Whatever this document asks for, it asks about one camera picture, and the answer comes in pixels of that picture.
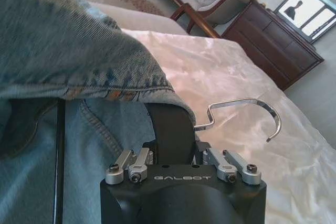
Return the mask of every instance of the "metal rod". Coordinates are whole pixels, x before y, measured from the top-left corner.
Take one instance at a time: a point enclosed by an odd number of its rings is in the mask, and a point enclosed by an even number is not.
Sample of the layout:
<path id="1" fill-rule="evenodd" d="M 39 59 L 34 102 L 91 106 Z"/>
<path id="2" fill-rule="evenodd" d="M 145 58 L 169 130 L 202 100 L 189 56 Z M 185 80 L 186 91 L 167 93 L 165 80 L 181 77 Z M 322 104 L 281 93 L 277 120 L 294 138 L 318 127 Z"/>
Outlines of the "metal rod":
<path id="1" fill-rule="evenodd" d="M 231 100 L 231 101 L 226 101 L 226 102 L 219 102 L 219 103 L 213 103 L 211 104 L 208 109 L 207 109 L 207 115 L 209 118 L 209 123 L 207 124 L 202 124 L 202 125 L 196 125 L 194 126 L 194 131 L 204 131 L 212 128 L 215 124 L 215 118 L 212 113 L 212 109 L 218 109 L 218 108 L 224 108 L 224 107 L 229 107 L 229 106 L 234 106 L 234 105 L 241 105 L 241 104 L 246 104 L 246 103 L 251 103 L 258 105 L 265 110 L 268 111 L 268 113 L 271 114 L 272 118 L 274 119 L 276 130 L 275 132 L 269 136 L 266 140 L 266 142 L 269 142 L 272 138 L 277 136 L 281 130 L 281 118 L 278 112 L 271 106 L 268 105 L 266 102 L 260 101 L 258 99 L 254 98 L 243 98 L 243 99 L 237 99 L 237 100 Z"/>
<path id="2" fill-rule="evenodd" d="M 64 192 L 64 148 L 65 148 L 65 100 L 58 100 L 56 124 L 56 160 L 53 223 L 62 224 L 63 219 L 63 192 Z"/>

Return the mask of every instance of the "mirror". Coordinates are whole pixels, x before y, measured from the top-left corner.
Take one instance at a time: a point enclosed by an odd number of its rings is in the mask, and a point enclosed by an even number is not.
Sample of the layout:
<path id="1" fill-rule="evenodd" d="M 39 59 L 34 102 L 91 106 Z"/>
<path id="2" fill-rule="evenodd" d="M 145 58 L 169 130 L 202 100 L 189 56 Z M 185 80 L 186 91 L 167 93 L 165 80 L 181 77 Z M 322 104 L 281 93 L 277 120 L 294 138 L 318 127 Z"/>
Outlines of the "mirror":
<path id="1" fill-rule="evenodd" d="M 336 24 L 336 0 L 284 0 L 275 12 L 309 43 Z"/>

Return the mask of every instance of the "blue jeans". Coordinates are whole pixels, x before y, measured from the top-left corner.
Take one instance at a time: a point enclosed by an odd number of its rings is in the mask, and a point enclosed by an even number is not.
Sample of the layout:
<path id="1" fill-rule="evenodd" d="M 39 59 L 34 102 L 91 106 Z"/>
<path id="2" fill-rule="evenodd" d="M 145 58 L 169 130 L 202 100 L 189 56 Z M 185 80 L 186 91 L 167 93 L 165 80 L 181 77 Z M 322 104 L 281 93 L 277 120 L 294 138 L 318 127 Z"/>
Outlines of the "blue jeans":
<path id="1" fill-rule="evenodd" d="M 144 103 L 193 112 L 146 48 L 85 0 L 0 0 L 0 223 L 49 223 L 55 101 L 66 104 L 64 223 L 100 223 L 99 183 L 155 139 Z"/>

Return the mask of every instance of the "dresser drawer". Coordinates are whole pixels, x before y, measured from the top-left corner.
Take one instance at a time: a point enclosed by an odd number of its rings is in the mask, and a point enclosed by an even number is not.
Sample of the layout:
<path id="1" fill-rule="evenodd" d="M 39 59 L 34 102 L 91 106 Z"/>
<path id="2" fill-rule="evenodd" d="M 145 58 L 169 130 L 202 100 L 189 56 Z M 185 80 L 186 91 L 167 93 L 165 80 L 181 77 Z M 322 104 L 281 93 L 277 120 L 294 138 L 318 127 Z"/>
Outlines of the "dresser drawer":
<path id="1" fill-rule="evenodd" d="M 293 38 L 275 22 L 271 22 L 264 32 L 269 36 L 269 39 L 273 40 L 282 49 L 285 49 L 293 42 Z"/>
<path id="2" fill-rule="evenodd" d="M 302 69 L 307 69 L 316 62 L 316 59 L 309 56 L 308 52 L 295 41 L 285 48 L 285 53 Z"/>
<path id="3" fill-rule="evenodd" d="M 271 18 L 254 5 L 251 5 L 251 7 L 244 12 L 242 18 L 259 27 L 261 30 L 264 30 L 272 22 Z"/>

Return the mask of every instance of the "white bedsheet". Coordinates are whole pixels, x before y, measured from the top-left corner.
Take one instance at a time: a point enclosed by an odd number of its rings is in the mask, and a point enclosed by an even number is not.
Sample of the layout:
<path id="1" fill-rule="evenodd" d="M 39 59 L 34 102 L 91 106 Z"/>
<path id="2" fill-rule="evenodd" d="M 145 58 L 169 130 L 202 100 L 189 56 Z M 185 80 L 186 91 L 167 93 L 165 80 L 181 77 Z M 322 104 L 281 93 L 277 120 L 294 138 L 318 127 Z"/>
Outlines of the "white bedsheet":
<path id="1" fill-rule="evenodd" d="M 157 59 L 198 124 L 208 122 L 209 104 L 231 99 L 258 98 L 279 112 L 282 130 L 270 143 L 266 139 L 275 124 L 255 105 L 218 109 L 216 125 L 198 134 L 220 150 L 237 151 L 262 171 L 266 223 L 336 223 L 336 150 L 237 43 L 125 32 Z"/>

